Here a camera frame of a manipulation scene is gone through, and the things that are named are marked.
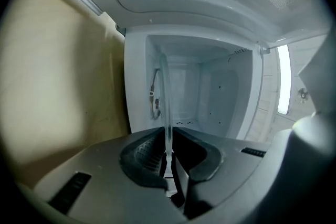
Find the metal bracket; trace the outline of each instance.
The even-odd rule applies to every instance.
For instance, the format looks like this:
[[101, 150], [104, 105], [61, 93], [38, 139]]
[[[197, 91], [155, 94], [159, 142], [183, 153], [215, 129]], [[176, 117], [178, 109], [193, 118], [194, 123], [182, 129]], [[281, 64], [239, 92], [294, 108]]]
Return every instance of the metal bracket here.
[[120, 28], [117, 24], [115, 25], [116, 27], [116, 30], [120, 33], [120, 34], [122, 34], [123, 36], [125, 36], [126, 35], [126, 28]]
[[265, 49], [265, 48], [260, 48], [260, 52], [262, 55], [265, 55], [265, 54], [270, 54], [271, 53], [271, 49], [268, 48], [268, 49]]

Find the light fixture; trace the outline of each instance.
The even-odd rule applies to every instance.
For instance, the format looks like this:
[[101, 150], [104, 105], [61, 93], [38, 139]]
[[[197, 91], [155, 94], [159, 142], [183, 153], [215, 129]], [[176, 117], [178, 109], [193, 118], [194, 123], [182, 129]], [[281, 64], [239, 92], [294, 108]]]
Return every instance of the light fixture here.
[[290, 89], [291, 89], [291, 69], [288, 46], [278, 47], [280, 61], [280, 98], [278, 112], [286, 115], [288, 113]]

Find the wire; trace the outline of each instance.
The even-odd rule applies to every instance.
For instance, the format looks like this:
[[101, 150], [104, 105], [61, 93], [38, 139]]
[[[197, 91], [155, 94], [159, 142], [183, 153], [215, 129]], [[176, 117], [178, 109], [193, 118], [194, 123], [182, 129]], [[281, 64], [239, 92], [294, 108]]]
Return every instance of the wire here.
[[154, 89], [155, 89], [155, 78], [156, 78], [156, 74], [160, 72], [159, 68], [157, 68], [155, 70], [155, 73], [154, 73], [154, 78], [153, 78], [153, 83], [151, 85], [151, 91], [149, 93], [149, 99], [150, 99], [150, 102], [151, 102], [151, 112], [152, 112], [152, 117], [151, 119], [153, 120], [157, 120], [158, 117], [161, 115], [161, 111], [159, 109], [159, 99], [156, 98], [155, 99], [155, 109], [158, 111], [157, 114], [154, 113], [154, 107], [153, 107], [153, 103], [154, 103]]

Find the black vent slot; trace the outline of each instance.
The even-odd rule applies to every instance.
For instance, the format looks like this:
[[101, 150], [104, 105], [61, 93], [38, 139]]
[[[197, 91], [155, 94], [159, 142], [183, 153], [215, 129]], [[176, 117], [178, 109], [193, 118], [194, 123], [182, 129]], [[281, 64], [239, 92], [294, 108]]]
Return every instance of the black vent slot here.
[[261, 157], [261, 158], [263, 158], [264, 155], [266, 154], [266, 151], [254, 150], [253, 148], [249, 148], [249, 147], [242, 149], [240, 152], [250, 154], [253, 156], [257, 156], [257, 157]]
[[90, 178], [90, 175], [76, 173], [51, 199], [49, 204], [66, 215]]
[[236, 51], [234, 51], [232, 54], [230, 54], [229, 56], [231, 56], [231, 55], [235, 55], [235, 54], [240, 54], [240, 53], [242, 53], [242, 52], [246, 52], [246, 51], [250, 51], [250, 50], [248, 50], [248, 49], [240, 49], [240, 50], [236, 50]]

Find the beige wall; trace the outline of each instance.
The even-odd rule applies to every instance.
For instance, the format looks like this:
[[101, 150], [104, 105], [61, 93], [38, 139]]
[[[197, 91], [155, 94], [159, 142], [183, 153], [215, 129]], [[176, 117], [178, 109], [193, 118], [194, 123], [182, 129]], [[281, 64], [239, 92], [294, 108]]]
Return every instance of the beige wall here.
[[0, 29], [0, 134], [32, 187], [79, 150], [129, 133], [123, 36], [77, 0], [13, 0]]

